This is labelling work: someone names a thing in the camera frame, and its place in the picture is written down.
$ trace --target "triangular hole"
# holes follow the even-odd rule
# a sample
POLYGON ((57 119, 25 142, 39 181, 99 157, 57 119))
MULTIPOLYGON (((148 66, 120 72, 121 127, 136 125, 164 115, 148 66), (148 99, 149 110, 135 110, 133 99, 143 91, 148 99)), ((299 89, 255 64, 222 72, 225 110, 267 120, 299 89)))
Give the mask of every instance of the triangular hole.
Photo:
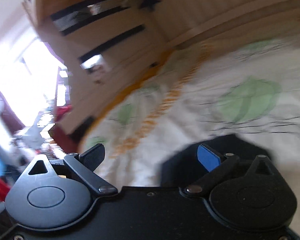
POLYGON ((260 161, 256 170, 256 174, 273 175, 265 161, 260 161))
POLYGON ((47 168, 44 165, 43 161, 37 161, 31 171, 29 172, 29 175, 36 175, 36 174, 43 174, 47 173, 47 168))

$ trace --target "screw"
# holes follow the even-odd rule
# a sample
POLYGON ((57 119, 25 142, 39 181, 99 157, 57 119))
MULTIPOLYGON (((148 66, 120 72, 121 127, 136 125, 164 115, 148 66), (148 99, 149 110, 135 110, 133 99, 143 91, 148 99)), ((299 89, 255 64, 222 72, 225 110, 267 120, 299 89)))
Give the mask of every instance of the screw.
POLYGON ((13 240, 24 240, 22 236, 16 235, 13 237, 13 240))
POLYGON ((148 193, 147 193, 147 196, 148 196, 148 197, 153 197, 154 195, 155 195, 155 192, 148 192, 148 193))
POLYGON ((105 185, 99 188, 99 191, 105 195, 112 195, 117 193, 117 189, 112 185, 105 185))
POLYGON ((199 185, 190 185, 189 187, 186 188, 186 191, 188 193, 199 193, 202 191, 202 187, 199 185))

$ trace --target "star-shaped cutout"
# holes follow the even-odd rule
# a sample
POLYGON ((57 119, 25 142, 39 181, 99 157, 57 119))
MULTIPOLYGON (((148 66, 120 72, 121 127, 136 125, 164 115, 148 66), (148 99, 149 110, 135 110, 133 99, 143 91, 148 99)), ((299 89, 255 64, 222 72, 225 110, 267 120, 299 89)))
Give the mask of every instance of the star-shaped cutout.
POLYGON ((154 5, 156 3, 159 3, 159 2, 161 2, 161 0, 143 0, 143 2, 141 3, 139 9, 148 7, 150 12, 153 12, 154 11, 154 5))

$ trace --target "bed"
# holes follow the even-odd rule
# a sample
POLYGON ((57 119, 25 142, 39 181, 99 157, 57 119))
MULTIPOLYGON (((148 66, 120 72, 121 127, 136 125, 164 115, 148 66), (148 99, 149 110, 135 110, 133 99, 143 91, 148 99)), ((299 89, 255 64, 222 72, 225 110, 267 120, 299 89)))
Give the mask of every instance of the bed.
POLYGON ((80 153, 105 145, 95 173, 119 189, 158 186, 161 163, 176 152, 235 133, 273 154, 297 196, 291 226, 300 234, 300 18, 167 52, 155 68, 82 139, 80 153))

